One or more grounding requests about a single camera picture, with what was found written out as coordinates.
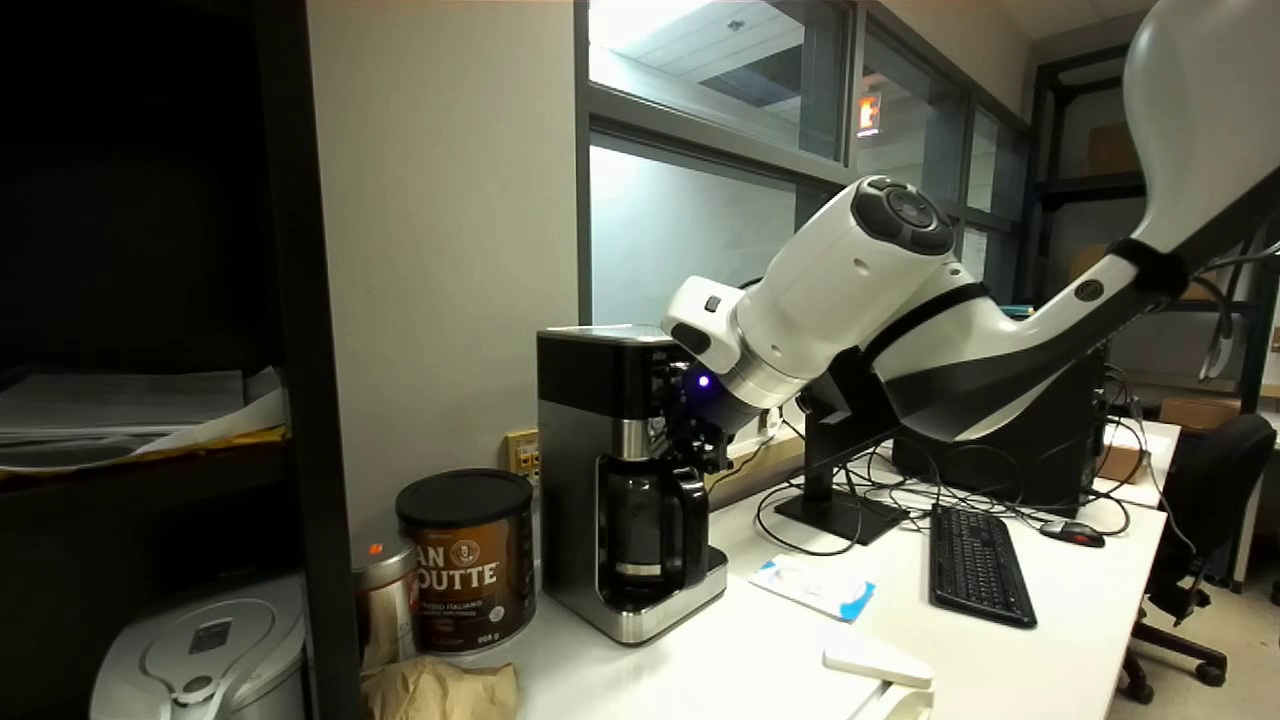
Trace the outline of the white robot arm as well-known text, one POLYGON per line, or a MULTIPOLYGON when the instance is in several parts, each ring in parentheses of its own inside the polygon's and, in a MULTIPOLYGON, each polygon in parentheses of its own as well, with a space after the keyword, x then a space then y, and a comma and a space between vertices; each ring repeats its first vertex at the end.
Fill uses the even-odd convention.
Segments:
POLYGON ((1086 351, 1160 306, 1243 232, 1275 221, 1280 0, 1151 0, 1121 68, 1141 214, 1054 282, 1041 244, 966 266, 951 225, 913 181, 867 171, 738 287, 683 279, 666 330, 688 351, 670 446, 716 463, 729 434, 838 368, 867 363, 895 424, 979 441, 1086 351))

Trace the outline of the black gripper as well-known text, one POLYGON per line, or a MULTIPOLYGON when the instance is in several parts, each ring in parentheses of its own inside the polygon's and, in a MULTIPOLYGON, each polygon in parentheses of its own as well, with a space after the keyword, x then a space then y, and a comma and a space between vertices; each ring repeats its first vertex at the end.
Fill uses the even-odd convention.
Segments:
POLYGON ((725 389, 714 372, 688 372, 678 381, 673 446, 714 470, 729 463, 734 419, 725 389))

